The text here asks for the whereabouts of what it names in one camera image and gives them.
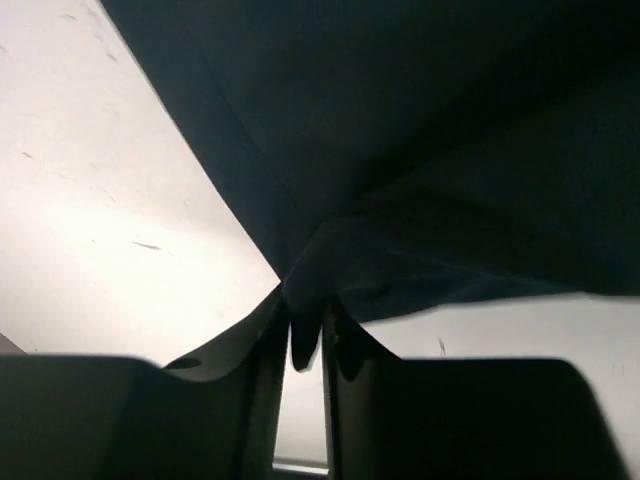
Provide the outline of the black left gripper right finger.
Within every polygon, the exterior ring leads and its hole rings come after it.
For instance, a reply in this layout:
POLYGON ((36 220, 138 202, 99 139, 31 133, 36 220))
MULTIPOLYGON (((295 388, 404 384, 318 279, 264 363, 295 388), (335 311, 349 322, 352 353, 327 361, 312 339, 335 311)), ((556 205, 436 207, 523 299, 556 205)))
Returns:
POLYGON ((403 359, 333 302, 323 325, 333 479, 626 479, 586 379, 551 358, 403 359))

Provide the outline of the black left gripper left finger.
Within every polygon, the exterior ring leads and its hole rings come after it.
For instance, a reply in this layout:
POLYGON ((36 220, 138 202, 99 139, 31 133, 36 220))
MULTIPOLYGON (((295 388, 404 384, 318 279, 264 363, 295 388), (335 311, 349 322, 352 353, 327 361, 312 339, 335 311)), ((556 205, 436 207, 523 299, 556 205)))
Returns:
POLYGON ((165 367, 114 356, 3 356, 2 477, 268 478, 288 328, 273 291, 165 367))

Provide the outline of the dark navy shorts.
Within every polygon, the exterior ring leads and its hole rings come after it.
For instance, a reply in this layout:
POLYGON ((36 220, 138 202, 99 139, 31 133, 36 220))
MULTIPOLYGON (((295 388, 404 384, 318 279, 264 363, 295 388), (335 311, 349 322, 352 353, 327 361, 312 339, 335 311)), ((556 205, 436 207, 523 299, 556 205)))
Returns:
POLYGON ((324 309, 639 293, 635 1, 107 1, 279 277, 324 309))

